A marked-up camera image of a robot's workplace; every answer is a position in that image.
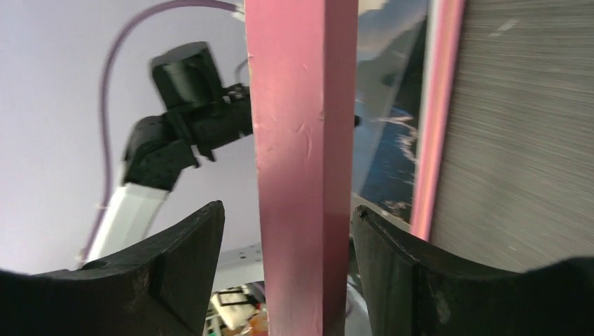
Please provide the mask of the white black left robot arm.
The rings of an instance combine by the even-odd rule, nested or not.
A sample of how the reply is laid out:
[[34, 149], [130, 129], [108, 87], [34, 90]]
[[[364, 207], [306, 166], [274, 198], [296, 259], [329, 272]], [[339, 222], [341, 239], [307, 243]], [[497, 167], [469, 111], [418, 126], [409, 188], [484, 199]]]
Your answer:
[[109, 192], [83, 262], [143, 240], [182, 171], [214, 161], [214, 151], [253, 132], [250, 92], [224, 87], [208, 43], [193, 42], [151, 60], [165, 112], [142, 118], [123, 152], [120, 184]]

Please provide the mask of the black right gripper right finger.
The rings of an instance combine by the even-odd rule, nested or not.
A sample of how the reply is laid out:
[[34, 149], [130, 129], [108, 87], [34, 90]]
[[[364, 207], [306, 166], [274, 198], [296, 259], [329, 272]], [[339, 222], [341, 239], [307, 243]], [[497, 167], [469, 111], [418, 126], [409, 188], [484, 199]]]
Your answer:
[[374, 335], [592, 335], [593, 259], [526, 272], [489, 267], [398, 228], [367, 206], [352, 218]]

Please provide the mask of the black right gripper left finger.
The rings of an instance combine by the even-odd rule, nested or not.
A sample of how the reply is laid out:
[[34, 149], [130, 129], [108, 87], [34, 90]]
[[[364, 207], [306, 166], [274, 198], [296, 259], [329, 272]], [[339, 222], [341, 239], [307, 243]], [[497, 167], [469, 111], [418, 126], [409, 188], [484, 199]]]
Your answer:
[[201, 335], [225, 210], [179, 223], [76, 270], [1, 273], [2, 335]]

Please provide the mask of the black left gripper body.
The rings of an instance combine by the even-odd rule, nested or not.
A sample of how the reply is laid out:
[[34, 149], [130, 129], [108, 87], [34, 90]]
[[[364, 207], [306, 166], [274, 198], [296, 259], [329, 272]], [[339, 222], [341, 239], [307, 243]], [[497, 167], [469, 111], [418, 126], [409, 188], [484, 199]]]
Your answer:
[[150, 62], [153, 83], [174, 126], [209, 161], [214, 151], [253, 134], [249, 88], [224, 87], [204, 41], [173, 48]]

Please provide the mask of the mountain landscape photo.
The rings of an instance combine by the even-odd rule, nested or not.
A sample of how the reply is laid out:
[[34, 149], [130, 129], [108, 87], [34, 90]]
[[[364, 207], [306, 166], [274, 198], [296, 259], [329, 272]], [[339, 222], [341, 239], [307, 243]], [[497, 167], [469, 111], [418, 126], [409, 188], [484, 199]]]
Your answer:
[[428, 1], [360, 1], [352, 203], [412, 212]]

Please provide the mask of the pink wooden picture frame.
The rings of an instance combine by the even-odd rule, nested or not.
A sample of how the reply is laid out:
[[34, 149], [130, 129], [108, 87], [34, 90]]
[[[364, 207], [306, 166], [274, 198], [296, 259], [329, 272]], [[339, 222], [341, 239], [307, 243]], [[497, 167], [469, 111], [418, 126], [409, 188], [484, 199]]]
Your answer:
[[356, 1], [246, 1], [271, 335], [343, 335]]

